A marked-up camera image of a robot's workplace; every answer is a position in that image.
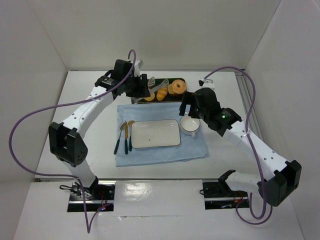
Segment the metal food tongs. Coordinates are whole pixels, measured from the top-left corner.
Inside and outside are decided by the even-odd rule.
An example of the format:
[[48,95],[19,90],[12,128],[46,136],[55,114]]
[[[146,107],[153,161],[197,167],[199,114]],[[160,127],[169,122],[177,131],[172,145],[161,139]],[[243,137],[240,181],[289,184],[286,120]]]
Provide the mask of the metal food tongs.
[[[148,80],[148,88],[149,88],[149,92],[151,93],[155,93],[161,89],[161,88],[167,88],[169,85],[169,79],[165,78],[164,80],[157,82],[156,79],[154,77],[151,77]],[[144,100],[144,98],[139,97],[139,98],[135,98],[132,100],[133,104],[137,104],[139,101]]]

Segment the golden bread roll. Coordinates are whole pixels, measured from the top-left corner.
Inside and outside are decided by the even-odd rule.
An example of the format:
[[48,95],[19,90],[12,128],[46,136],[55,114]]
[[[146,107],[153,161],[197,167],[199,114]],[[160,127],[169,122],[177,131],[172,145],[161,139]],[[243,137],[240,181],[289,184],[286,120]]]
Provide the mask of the golden bread roll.
[[156,93],[156,99],[158,102],[161,102],[165,99],[165,97],[167,96],[168,94],[168,88],[165,87],[165,88],[161,88],[157,91]]

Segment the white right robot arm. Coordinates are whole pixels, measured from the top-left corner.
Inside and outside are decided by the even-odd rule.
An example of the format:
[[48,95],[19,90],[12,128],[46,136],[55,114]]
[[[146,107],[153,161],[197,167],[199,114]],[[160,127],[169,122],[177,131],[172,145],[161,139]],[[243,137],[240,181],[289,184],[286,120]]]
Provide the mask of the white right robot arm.
[[221,107],[212,89],[205,87],[196,92],[186,91],[179,107],[179,114],[184,113],[203,120],[211,130],[233,143],[257,164],[257,175],[234,169],[221,175],[218,181],[227,191],[259,194],[267,204],[277,207],[298,187],[301,164],[296,160],[289,161],[272,150],[246,127],[233,109]]

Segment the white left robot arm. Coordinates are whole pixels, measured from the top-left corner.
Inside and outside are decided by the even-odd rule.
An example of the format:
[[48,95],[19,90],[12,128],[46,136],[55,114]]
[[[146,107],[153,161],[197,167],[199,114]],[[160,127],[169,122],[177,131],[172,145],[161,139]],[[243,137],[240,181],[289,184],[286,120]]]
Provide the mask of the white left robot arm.
[[95,82],[86,102],[61,123],[52,122],[48,128],[50,152],[67,166],[71,175],[76,177],[77,183],[90,193],[98,186],[98,178],[92,173],[86,160],[86,132],[117,96],[150,96],[147,75],[140,73],[142,66],[141,59],[116,60],[114,68]]

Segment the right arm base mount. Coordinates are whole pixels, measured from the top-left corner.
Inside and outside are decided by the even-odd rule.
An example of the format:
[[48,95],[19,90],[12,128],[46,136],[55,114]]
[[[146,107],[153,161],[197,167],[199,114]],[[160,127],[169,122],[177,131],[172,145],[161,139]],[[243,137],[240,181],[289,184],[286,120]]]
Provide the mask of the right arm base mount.
[[249,208],[248,194],[243,191],[232,191],[223,187],[218,181],[204,181],[199,194],[204,198],[206,210],[224,210]]

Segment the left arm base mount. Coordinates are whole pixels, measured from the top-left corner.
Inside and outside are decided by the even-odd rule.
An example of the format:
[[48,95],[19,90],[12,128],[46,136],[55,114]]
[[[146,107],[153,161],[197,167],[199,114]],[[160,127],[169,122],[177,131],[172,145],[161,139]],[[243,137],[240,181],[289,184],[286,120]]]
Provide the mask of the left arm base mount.
[[80,213],[84,211],[83,198],[85,198],[86,210],[96,212],[98,208],[101,212],[112,212],[114,210],[114,199],[116,183],[114,181],[100,181],[97,193],[90,194],[87,191],[82,194],[80,186],[73,182],[71,186],[60,185],[60,190],[69,191],[68,213]]

